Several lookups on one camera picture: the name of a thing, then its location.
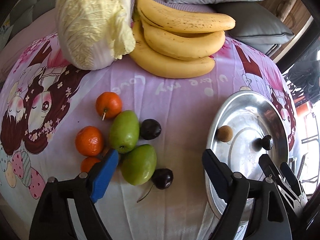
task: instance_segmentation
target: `tray rim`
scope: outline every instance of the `tray rim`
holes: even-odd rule
[[[277,109],[274,107],[274,105],[271,103],[271,101],[268,98],[266,98],[264,95],[262,95],[262,94],[260,94],[258,92],[252,91],[252,90],[241,90],[241,91],[235,92],[231,96],[229,96],[226,99],[226,101],[224,101],[224,103],[219,108],[215,118],[213,119],[213,122],[211,124],[210,130],[209,130],[209,133],[208,133],[206,149],[212,149],[212,145],[213,145],[213,142],[214,142],[214,135],[216,133],[216,130],[218,128],[218,123],[219,123],[219,121],[220,121],[220,119],[222,117],[222,113],[224,112],[225,108],[232,101],[234,101],[236,98],[238,98],[240,96],[243,96],[243,95],[252,95],[252,94],[264,98],[269,103],[269,105],[271,105],[271,107],[274,109],[274,111],[278,115],[278,117],[279,117],[279,119],[280,119],[280,121],[282,123],[282,127],[284,129],[284,123],[282,121],[282,117],[280,116],[280,114],[278,113]],[[289,143],[288,143],[288,138],[287,137],[286,137],[286,141],[287,141],[287,149],[288,149],[288,153],[287,153],[287,163],[288,163],[288,161],[289,161]],[[214,203],[214,200],[213,200],[213,197],[212,197],[212,194],[211,194],[211,187],[210,187],[211,181],[210,181],[209,176],[208,176],[208,174],[207,174],[207,172],[205,170],[204,170],[204,179],[205,179],[206,194],[207,194],[209,206],[210,206],[211,210],[213,211],[214,215],[220,220],[222,214],[220,213],[220,211],[218,210],[217,206]],[[243,226],[243,225],[246,225],[246,224],[248,224],[248,221],[241,221],[239,226]]]

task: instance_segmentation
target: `cartoon eye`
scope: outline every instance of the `cartoon eye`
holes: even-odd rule
[[[49,109],[49,101],[44,101],[42,104],[42,111],[46,112]]]

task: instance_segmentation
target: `blue gripper pad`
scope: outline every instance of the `blue gripper pad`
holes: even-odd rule
[[[90,198],[93,203],[96,203],[98,199],[104,196],[119,162],[118,152],[114,149],[109,150],[104,159],[105,158],[108,159],[105,161],[103,167],[92,183],[92,192]]]

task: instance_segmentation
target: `striped fabric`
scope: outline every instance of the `striped fabric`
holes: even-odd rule
[[[187,12],[203,12],[203,13],[215,13],[215,11],[206,4],[184,4],[184,3],[166,3],[165,0],[154,0],[158,3],[164,4],[165,6]],[[135,0],[131,0],[131,15],[133,12]]]

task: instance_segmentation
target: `pink tablecloth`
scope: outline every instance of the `pink tablecloth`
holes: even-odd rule
[[[291,155],[299,150],[295,109],[276,65],[264,54],[227,38],[213,55],[215,68],[194,79],[156,77],[129,56],[98,71],[84,71],[63,59],[52,34],[35,41],[18,59],[0,94],[0,192],[30,226],[37,199],[50,176],[74,178],[83,160],[74,145],[77,132],[98,127],[105,138],[111,121],[101,121],[98,95],[120,95],[124,110],[162,126],[155,147],[158,167],[173,170],[174,182],[136,203],[150,183],[134,187],[119,171],[96,204],[114,239],[203,239],[216,224],[209,208],[201,155],[221,104],[234,92],[254,90],[281,114]],[[71,213],[76,215],[74,207]],[[85,239],[78,220],[75,228]]]

